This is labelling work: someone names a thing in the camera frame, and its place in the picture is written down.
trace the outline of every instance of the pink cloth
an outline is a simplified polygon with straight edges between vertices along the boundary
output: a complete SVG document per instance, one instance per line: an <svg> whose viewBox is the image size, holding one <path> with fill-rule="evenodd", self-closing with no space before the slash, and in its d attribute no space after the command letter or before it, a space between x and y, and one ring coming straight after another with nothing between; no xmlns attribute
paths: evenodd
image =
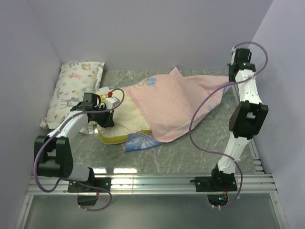
<svg viewBox="0 0 305 229"><path fill-rule="evenodd" d="M189 123L200 103L216 88L228 82L226 76L183 77L177 68L125 87L149 124L157 141L171 142L189 130ZM198 112L193 128L221 101L223 90L213 95Z"/></svg>

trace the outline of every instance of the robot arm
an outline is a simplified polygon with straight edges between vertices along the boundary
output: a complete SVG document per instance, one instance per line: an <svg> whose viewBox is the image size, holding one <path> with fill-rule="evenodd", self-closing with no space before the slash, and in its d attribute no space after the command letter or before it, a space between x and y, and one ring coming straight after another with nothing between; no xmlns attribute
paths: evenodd
<svg viewBox="0 0 305 229"><path fill-rule="evenodd" d="M254 64L250 63L249 49L233 50L229 65L229 81L240 82L252 77L255 73ZM254 135L257 135L268 113L268 106L263 105L256 88L255 77L238 84L240 103L229 122L230 139L225 154L239 160L244 148ZM219 171L225 174L235 173L235 163L223 156L217 163Z"/></svg>
<svg viewBox="0 0 305 229"><path fill-rule="evenodd" d="M101 111L113 108L120 100L112 97L109 92L108 98L105 98L104 105L102 105L101 98L97 94L85 93L83 102L78 103L71 109L69 119L71 116L84 111ZM34 158L42 145L54 135L57 131L60 133L46 145L43 153L39 157L37 173L39 176L44 177L59 177L80 182L87 182L89 185L94 184L94 172L92 168L84 167L73 163L70 142L76 134L86 126L90 121L95 121L101 127L107 128L114 126L113 111L104 113L83 113L72 118L64 128L65 121L54 131L50 132L47 136L38 136L35 139L34 145ZM55 156L49 155L50 152L55 151Z"/></svg>
<svg viewBox="0 0 305 229"><path fill-rule="evenodd" d="M232 51L232 61L229 65L229 81L243 82L238 84L240 103L233 112L229 121L230 138L224 153L238 161L240 156L254 135L257 135L268 113L268 106L262 104L258 95L255 77L255 65L250 63L251 52L249 49L235 49ZM237 191L235 180L235 162L222 156L212 170L211 177L195 177L191 182L196 183L199 192L224 192ZM226 200L218 195L208 195L210 203L219 205L219 200Z"/></svg>

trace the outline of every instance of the white fabric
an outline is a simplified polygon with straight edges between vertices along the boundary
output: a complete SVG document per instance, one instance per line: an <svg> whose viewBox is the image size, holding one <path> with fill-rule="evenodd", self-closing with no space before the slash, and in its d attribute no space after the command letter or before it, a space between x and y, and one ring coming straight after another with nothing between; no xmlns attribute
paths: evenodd
<svg viewBox="0 0 305 229"><path fill-rule="evenodd" d="M114 91L113 96L122 99L121 91ZM99 132L106 138L125 136L142 130L150 130L147 122L142 116L139 109L135 106L131 98L125 93L123 103L114 110L113 114L114 127L102 128L97 125Z"/></svg>

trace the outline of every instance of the white wall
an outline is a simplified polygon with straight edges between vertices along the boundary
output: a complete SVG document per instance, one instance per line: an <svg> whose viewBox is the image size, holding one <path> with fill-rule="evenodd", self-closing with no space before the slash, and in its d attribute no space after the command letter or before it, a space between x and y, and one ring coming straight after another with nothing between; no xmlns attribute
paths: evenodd
<svg viewBox="0 0 305 229"><path fill-rule="evenodd" d="M273 0L29 0L61 62L227 70Z"/></svg>
<svg viewBox="0 0 305 229"><path fill-rule="evenodd" d="M305 225L305 1L274 0L253 41L269 53L266 70L257 77L269 114L255 138L267 172L274 176L288 223ZM253 60L264 61L253 48Z"/></svg>
<svg viewBox="0 0 305 229"><path fill-rule="evenodd" d="M0 222L15 225L60 61L26 0L0 1Z"/></svg>

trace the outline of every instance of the blue floral fabric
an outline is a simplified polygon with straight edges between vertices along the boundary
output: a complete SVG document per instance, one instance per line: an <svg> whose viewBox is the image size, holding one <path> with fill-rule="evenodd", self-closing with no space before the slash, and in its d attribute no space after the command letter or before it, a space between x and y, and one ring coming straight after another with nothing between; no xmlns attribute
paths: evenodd
<svg viewBox="0 0 305 229"><path fill-rule="evenodd" d="M152 87L156 84L156 82L157 82L156 78L150 77L147 79L146 85Z"/></svg>
<svg viewBox="0 0 305 229"><path fill-rule="evenodd" d="M164 144L144 133L129 134L125 144L125 152L149 149Z"/></svg>
<svg viewBox="0 0 305 229"><path fill-rule="evenodd" d="M214 108L209 104L208 105L208 111L212 111Z"/></svg>

